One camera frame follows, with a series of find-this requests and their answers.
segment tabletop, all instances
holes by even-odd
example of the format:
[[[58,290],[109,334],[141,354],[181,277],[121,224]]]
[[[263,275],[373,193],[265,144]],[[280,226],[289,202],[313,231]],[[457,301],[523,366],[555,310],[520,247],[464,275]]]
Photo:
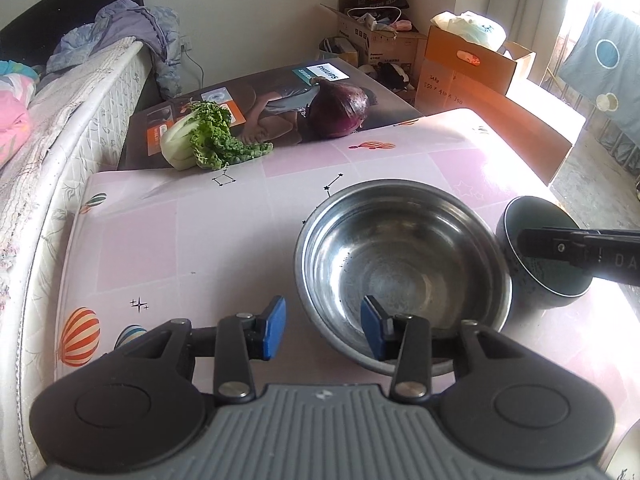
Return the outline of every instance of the tabletop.
[[[226,171],[99,173],[84,194],[68,250],[58,334],[79,307],[100,322],[92,358],[113,349],[124,327],[146,330],[174,317],[210,326],[236,312],[287,300],[287,328],[272,362],[255,362],[265,383],[379,383],[334,351],[298,298],[293,252],[303,221],[352,184],[404,178],[459,197],[495,229],[508,202],[550,191],[470,110],[453,110],[348,137],[278,148]],[[619,286],[594,280],[564,308],[512,304],[504,333],[596,384],[616,412],[607,453],[640,418],[640,323]],[[56,376],[74,368],[58,362]],[[211,391],[212,359],[196,364],[194,384]],[[434,378],[434,390],[453,382]]]

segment red onion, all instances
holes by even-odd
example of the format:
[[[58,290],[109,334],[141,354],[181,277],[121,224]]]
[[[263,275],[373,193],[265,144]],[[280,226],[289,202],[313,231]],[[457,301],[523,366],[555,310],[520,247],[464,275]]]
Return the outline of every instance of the red onion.
[[[335,139],[357,130],[369,110],[362,88],[319,78],[320,89],[306,110],[306,121],[322,139]]]

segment wall outlet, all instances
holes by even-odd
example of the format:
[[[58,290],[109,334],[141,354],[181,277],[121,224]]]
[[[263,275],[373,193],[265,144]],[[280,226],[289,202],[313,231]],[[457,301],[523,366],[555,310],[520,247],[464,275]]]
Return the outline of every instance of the wall outlet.
[[[191,46],[191,36],[180,36],[180,47],[185,52],[193,50]]]

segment headboard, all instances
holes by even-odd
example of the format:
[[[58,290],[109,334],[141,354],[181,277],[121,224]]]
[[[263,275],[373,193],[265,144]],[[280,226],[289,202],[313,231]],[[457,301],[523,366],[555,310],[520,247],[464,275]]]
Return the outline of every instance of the headboard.
[[[0,59],[46,64],[60,38],[115,0],[42,0],[0,30]],[[133,0],[143,5],[143,0]]]

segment ribbed gray surface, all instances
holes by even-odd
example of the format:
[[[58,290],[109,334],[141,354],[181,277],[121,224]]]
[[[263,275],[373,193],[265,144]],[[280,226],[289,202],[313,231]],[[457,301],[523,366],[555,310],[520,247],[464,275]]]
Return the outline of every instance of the ribbed gray surface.
[[[89,480],[52,466],[39,480]],[[122,480],[606,480],[595,468],[518,474],[453,446],[428,410],[377,386],[269,386],[260,399],[219,410],[204,436],[161,465]]]

